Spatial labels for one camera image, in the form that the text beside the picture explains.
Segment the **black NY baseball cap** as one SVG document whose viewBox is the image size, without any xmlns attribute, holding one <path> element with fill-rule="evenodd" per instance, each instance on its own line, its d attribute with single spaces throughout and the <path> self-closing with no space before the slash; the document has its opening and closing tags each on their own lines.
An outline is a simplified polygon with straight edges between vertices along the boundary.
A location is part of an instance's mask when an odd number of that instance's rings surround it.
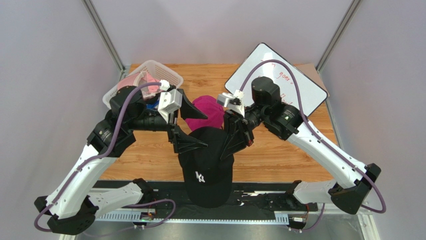
<svg viewBox="0 0 426 240">
<path fill-rule="evenodd" d="M 232 191 L 234 156 L 221 160 L 227 134 L 224 130 L 205 126 L 189 134 L 207 147 L 178 154 L 184 185 L 190 201 L 203 208 L 218 208 Z"/>
</svg>

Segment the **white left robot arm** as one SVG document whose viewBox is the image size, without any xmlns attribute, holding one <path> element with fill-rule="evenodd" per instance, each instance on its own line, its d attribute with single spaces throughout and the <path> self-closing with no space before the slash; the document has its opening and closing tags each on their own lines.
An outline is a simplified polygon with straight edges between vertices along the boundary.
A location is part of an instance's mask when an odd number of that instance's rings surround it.
<svg viewBox="0 0 426 240">
<path fill-rule="evenodd" d="M 116 209 L 145 205 L 153 199 L 153 189 L 142 178 L 123 187 L 92 194 L 100 176 L 135 142 L 134 131 L 165 131 L 176 153 L 205 148 L 206 143 L 184 133 L 177 118 L 205 119 L 182 89 L 170 87 L 158 94 L 159 105 L 148 109 L 141 90 L 127 86 L 109 101 L 110 110 L 87 138 L 80 158 L 59 187 L 34 204 L 39 215 L 48 215 L 47 232 L 78 235 L 93 222 Z"/>
</svg>

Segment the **magenta baseball cap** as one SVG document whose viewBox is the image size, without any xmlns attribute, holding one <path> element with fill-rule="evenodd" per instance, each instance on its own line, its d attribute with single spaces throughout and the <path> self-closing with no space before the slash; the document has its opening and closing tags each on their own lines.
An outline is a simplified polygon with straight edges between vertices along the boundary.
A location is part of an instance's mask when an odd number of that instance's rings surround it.
<svg viewBox="0 0 426 240">
<path fill-rule="evenodd" d="M 222 129 L 225 110 L 217 100 L 210 95 L 202 95 L 196 98 L 192 104 L 207 116 L 207 119 L 187 118 L 185 122 L 191 131 L 203 127 Z"/>
</svg>

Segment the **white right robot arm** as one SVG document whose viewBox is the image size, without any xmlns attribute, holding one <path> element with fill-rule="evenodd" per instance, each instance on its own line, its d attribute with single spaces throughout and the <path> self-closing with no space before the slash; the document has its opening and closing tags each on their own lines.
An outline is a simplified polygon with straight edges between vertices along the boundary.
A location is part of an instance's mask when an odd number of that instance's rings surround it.
<svg viewBox="0 0 426 240">
<path fill-rule="evenodd" d="M 375 188 L 380 167 L 354 159 L 326 138 L 297 107 L 282 101 L 279 86 L 270 78 L 255 78 L 251 94 L 253 104 L 247 107 L 240 90 L 217 97 L 217 102 L 226 108 L 227 138 L 220 158 L 224 160 L 251 146 L 253 130 L 262 124 L 279 139 L 303 150 L 332 175 L 329 181 L 295 181 L 288 191 L 294 199 L 302 204 L 332 203 L 347 214 L 356 214 Z"/>
</svg>

